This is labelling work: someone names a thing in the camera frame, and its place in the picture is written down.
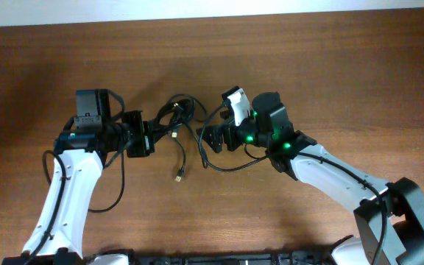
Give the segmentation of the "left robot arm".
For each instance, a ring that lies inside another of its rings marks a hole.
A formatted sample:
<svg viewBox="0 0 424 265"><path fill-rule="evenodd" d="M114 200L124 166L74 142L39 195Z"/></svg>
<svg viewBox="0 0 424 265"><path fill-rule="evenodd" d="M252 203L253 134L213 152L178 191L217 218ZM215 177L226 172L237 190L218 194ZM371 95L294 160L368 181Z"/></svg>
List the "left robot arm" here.
<svg viewBox="0 0 424 265"><path fill-rule="evenodd" d="M54 147L54 170L49 191L32 235L16 257L3 264L89 264L82 253L91 197L102 172L116 158L143 158L152 151L152 134L141 111L110 111L110 98L123 99L108 89L76 92L77 113Z"/></svg>

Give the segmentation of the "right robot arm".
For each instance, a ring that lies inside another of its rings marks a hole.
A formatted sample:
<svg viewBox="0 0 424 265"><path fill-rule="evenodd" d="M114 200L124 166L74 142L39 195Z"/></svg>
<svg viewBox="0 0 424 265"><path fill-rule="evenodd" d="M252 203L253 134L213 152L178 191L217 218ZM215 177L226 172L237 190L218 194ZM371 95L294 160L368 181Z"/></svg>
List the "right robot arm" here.
<svg viewBox="0 0 424 265"><path fill-rule="evenodd" d="M374 177L333 156L293 128L277 92L249 100L243 90L225 93L212 117L197 130L199 151L219 153L243 144L263 148L273 168L329 196L354 215L357 236L331 250L335 264L424 264L424 193L413 180Z"/></svg>

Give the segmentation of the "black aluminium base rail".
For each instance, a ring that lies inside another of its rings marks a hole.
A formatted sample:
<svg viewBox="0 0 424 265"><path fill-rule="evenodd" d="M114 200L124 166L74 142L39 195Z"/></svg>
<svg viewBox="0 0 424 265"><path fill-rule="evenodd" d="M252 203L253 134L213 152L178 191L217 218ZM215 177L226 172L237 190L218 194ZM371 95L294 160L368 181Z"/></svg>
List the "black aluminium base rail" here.
<svg viewBox="0 0 424 265"><path fill-rule="evenodd" d="M335 264L322 248L271 252L154 255L132 249L111 250L85 257L87 264L130 265L322 265Z"/></svg>

